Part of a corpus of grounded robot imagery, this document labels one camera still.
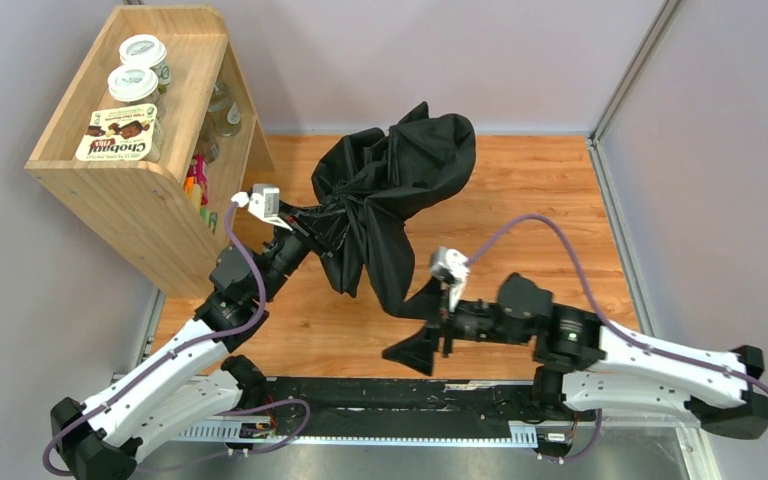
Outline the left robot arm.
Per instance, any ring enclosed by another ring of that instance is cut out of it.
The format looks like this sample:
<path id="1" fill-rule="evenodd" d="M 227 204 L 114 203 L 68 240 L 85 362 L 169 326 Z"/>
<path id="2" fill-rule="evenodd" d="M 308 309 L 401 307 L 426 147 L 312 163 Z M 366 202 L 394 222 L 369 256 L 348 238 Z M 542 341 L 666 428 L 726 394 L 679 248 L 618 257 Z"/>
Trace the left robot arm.
<path id="1" fill-rule="evenodd" d="M 281 205 L 261 216 L 273 238 L 254 252 L 231 235 L 209 275 L 211 293 L 158 351 L 98 393 L 50 411 L 42 463 L 74 479 L 128 479 L 162 444 L 208 417 L 262 411 L 260 378 L 235 350 L 268 317 L 266 306 L 311 253 L 333 259 L 342 212 Z"/>

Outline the black folding umbrella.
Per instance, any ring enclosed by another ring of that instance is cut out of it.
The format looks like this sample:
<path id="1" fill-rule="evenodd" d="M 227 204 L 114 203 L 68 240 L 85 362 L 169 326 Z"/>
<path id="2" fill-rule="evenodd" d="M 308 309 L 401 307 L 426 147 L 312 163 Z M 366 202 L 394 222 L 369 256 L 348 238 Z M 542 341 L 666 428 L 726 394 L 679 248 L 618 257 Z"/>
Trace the black folding umbrella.
<path id="1" fill-rule="evenodd" d="M 366 274 L 384 312 L 425 319 L 438 307 L 431 280 L 408 294 L 415 252 L 406 223 L 459 193 L 476 164 L 476 133 L 456 113 L 433 117 L 422 102 L 387 130 L 374 127 L 341 137 L 311 174 L 317 199 L 304 209 L 325 229 L 335 250 L 320 262 L 331 288 L 356 296 Z"/>

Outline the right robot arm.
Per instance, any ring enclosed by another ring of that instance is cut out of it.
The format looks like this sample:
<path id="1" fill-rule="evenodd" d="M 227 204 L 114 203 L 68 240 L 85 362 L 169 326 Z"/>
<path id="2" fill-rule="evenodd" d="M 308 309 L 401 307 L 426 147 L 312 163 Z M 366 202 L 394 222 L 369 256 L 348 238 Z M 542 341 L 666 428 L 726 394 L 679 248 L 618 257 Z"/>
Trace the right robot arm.
<path id="1" fill-rule="evenodd" d="M 517 273 L 493 302 L 450 306 L 448 289 L 431 279 L 405 307 L 423 325 L 384 349 L 384 359 L 429 376 L 436 354 L 449 355 L 457 340 L 532 344 L 538 367 L 529 402 L 542 417 L 605 409 L 691 416 L 703 430 L 738 440 L 768 429 L 768 397 L 753 384 L 764 371 L 756 347 L 716 352 L 648 337 L 556 303 Z"/>

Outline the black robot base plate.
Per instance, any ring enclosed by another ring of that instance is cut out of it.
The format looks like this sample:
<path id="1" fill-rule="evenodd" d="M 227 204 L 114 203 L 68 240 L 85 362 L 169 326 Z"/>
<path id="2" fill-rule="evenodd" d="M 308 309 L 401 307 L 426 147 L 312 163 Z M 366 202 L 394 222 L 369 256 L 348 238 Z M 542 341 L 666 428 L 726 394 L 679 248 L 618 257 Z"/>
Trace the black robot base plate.
<path id="1" fill-rule="evenodd" d="M 217 437 L 233 448 L 274 444 L 294 431 L 298 443 L 531 446 L 538 425 L 596 419 L 594 411 L 540 404 L 532 390 L 517 381 L 274 377 L 248 404 L 267 411 L 226 418 Z"/>

